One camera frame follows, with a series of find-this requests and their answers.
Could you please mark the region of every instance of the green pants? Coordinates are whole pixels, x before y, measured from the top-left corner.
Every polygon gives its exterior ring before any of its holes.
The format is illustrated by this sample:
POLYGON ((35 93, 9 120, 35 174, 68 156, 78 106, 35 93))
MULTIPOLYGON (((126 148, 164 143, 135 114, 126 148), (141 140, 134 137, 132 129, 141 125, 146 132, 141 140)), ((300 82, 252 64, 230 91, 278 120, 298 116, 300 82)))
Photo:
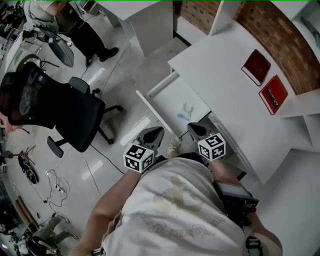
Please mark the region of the green pants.
POLYGON ((44 228, 38 230, 33 235, 46 241, 50 246, 57 246, 57 244, 70 236, 65 230, 59 234, 55 234, 54 229, 60 221, 59 217, 52 217, 44 228))

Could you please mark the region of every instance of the book cover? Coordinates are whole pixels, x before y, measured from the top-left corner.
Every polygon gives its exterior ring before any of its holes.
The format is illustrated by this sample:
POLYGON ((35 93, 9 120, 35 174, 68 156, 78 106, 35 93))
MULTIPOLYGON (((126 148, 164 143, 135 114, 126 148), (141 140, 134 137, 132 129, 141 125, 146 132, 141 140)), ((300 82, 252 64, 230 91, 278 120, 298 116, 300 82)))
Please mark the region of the book cover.
POLYGON ((271 115, 274 115, 282 103, 288 96, 288 92, 281 82, 280 78, 275 75, 259 92, 259 95, 269 110, 271 115))
POLYGON ((270 62, 255 49, 244 63, 241 70, 257 85, 265 80, 270 69, 270 62))

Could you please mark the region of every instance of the device screen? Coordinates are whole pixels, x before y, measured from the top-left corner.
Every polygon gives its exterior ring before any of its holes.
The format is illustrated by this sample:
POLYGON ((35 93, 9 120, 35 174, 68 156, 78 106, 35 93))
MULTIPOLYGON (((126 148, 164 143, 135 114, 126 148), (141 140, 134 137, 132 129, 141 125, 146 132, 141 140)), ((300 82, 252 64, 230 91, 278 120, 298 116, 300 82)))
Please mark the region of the device screen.
POLYGON ((228 194, 235 194, 239 196, 251 197, 251 195, 241 186, 220 183, 220 182, 218 184, 224 194, 228 193, 228 194))

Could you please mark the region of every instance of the standing person in black pants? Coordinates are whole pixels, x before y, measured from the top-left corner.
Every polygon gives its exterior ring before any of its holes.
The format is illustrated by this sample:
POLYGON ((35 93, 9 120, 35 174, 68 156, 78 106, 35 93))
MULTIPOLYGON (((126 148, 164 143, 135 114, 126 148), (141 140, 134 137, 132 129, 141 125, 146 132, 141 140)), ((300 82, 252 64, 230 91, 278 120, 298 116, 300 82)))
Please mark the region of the standing person in black pants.
POLYGON ((69 37, 73 44, 86 57, 86 66, 89 66, 94 54, 101 62, 115 56, 119 49, 107 49, 93 28, 82 20, 67 1, 26 1, 24 13, 28 19, 42 27, 56 26, 57 33, 69 37))

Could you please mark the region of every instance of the black shorts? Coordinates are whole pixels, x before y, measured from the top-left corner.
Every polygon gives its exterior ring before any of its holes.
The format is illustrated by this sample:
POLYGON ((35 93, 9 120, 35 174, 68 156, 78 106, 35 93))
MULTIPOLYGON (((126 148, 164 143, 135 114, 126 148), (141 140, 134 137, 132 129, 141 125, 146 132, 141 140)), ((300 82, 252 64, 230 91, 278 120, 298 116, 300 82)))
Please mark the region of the black shorts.
MULTIPOLYGON (((198 155, 197 153, 195 152, 191 152, 191 153, 184 153, 184 154, 180 154, 177 156, 177 158, 185 158, 185 159, 190 159, 190 160, 194 160, 194 161, 197 161, 199 162, 200 164, 206 166, 205 162, 203 161, 202 157, 200 155, 198 155)), ((167 160, 168 158, 165 158, 163 155, 160 155, 157 160, 155 161, 155 165, 164 161, 164 160, 167 160)))

